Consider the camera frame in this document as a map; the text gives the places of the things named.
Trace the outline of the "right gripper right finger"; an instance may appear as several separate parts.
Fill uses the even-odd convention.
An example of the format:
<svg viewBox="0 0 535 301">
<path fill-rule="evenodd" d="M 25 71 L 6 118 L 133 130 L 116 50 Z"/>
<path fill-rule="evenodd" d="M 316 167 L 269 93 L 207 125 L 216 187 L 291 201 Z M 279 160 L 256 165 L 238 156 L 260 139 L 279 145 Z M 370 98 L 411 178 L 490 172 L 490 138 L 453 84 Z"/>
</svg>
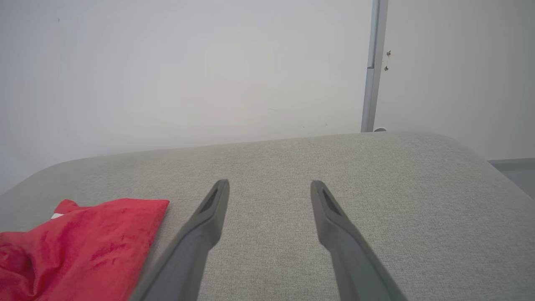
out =
<svg viewBox="0 0 535 301">
<path fill-rule="evenodd" d="M 319 242 L 332 258 L 342 301 L 405 301 L 390 273 L 322 181 L 310 185 Z"/>
</svg>

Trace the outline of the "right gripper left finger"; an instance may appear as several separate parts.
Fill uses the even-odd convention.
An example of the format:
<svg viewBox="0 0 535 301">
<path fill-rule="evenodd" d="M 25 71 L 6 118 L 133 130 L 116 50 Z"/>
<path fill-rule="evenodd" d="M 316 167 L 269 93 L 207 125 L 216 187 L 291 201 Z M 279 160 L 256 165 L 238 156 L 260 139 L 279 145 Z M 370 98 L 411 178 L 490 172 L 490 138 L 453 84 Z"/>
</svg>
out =
<svg viewBox="0 0 535 301">
<path fill-rule="evenodd" d="M 142 278 L 130 301 L 196 301 L 209 251 L 219 242 L 229 202 L 220 179 Z"/>
</svg>

